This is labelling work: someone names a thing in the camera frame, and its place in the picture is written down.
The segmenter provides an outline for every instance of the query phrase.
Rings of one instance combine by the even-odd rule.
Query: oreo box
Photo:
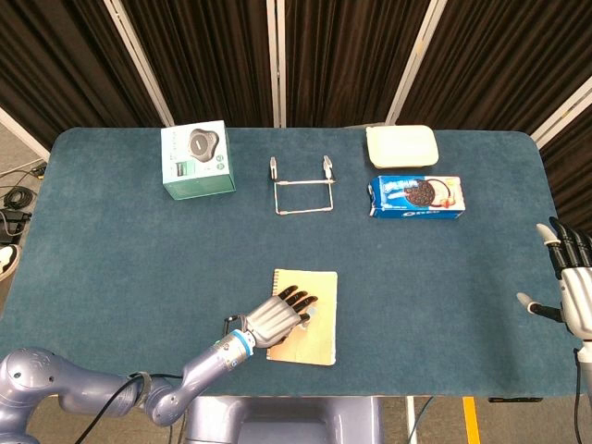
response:
[[[454,176],[378,176],[368,192],[371,217],[455,219],[464,212],[461,179]]]

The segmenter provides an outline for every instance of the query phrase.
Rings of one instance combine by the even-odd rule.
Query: blue felt surface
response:
[[[535,223],[554,213],[533,142],[516,132],[437,131],[421,174],[462,178],[458,220],[368,216],[378,174],[361,129],[229,129],[238,190],[173,201],[159,129],[72,129],[55,143],[2,321],[0,352],[42,346],[98,370],[178,372],[225,316],[269,295],[275,267],[339,273],[337,363],[278,364],[263,352],[210,393],[564,395],[576,343],[527,315],[522,290],[556,305]],[[335,210],[276,216],[281,179],[320,179]],[[286,204],[323,202],[294,192]]]

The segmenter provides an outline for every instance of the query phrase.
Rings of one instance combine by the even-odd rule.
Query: spiral notebook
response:
[[[311,316],[296,326],[286,340],[267,350],[267,359],[300,364],[333,365],[335,363],[335,325],[337,315],[337,273],[333,271],[300,271],[276,269],[272,294],[290,285],[316,296],[306,313]]]

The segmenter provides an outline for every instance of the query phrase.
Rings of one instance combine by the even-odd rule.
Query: black curtain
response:
[[[532,133],[591,75],[589,1],[449,1],[397,123]]]
[[[0,7],[0,105],[45,147],[77,126],[162,126],[103,2]]]
[[[592,106],[540,153],[559,217],[592,235]]]
[[[175,123],[273,126],[265,0],[125,0]]]
[[[384,121],[428,0],[287,0],[287,123]]]

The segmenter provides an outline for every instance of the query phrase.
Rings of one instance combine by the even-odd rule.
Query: white lid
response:
[[[366,139],[376,168],[425,167],[438,161],[434,131],[425,125],[369,127]]]

